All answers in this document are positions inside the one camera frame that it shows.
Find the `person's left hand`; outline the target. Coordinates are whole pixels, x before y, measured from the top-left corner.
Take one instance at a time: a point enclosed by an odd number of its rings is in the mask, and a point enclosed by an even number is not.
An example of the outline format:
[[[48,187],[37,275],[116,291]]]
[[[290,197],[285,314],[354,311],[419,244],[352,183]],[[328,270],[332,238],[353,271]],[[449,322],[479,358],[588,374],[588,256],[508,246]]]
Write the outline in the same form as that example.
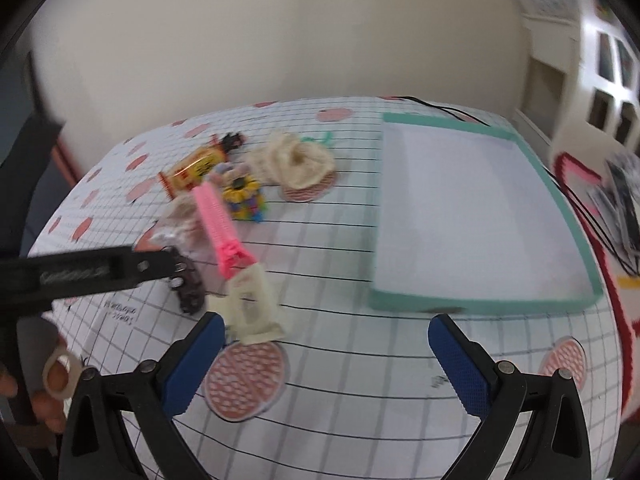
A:
[[[62,390],[67,386],[68,373],[60,362],[55,362],[51,366],[48,381],[55,391]],[[1,395],[6,398],[14,398],[17,391],[17,381],[8,371],[6,364],[1,363]],[[64,432],[66,426],[64,403],[50,396],[46,390],[38,390],[32,394],[32,411],[36,419],[43,422],[54,434]]]

